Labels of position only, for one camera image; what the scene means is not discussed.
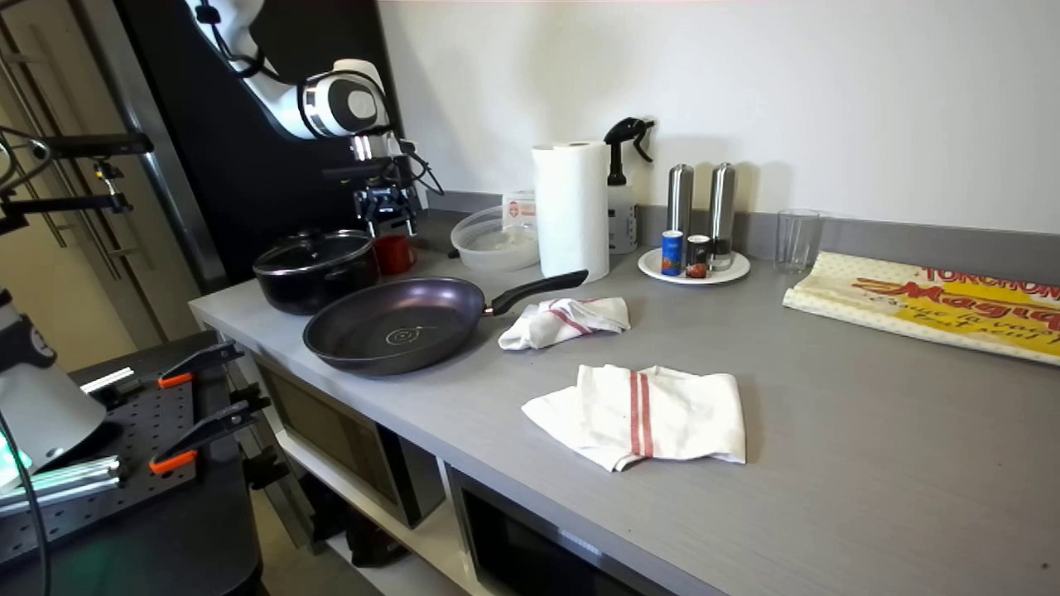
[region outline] crumpled towel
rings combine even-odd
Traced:
[[[500,351],[543,351],[550,346],[586,337],[586,336],[618,336],[631,332],[631,314],[624,297],[600,303],[540,303],[496,337]]]
[[[578,388],[533,399],[525,403],[525,414],[614,474],[648,459],[744,464],[741,407],[733,374],[584,365]]]

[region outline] clear plastic bowl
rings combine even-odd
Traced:
[[[468,269],[529,269],[538,266],[538,229],[500,221],[500,207],[459,218],[452,231]]]

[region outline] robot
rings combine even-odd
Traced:
[[[264,117],[292,138],[349,138],[360,167],[379,167],[360,188],[353,188],[357,218],[368,237],[404,225],[414,237],[414,159],[427,175],[427,164],[414,157],[411,144],[399,144],[385,82],[368,61],[334,61],[327,72],[307,81],[286,81],[251,38],[264,0],[187,0],[210,47],[251,91]]]

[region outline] black pot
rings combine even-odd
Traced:
[[[357,229],[297,231],[256,260],[260,284],[277,312],[316,314],[379,283],[371,238]]]

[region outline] frying pan handle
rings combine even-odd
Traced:
[[[568,273],[568,275],[554,275],[554,279],[538,279],[529,284],[517,284],[504,296],[496,296],[491,306],[487,306],[487,314],[504,314],[510,312],[517,303],[525,303],[528,296],[540,296],[540,292],[555,292],[555,290],[578,290],[589,279],[586,269],[581,273]]]

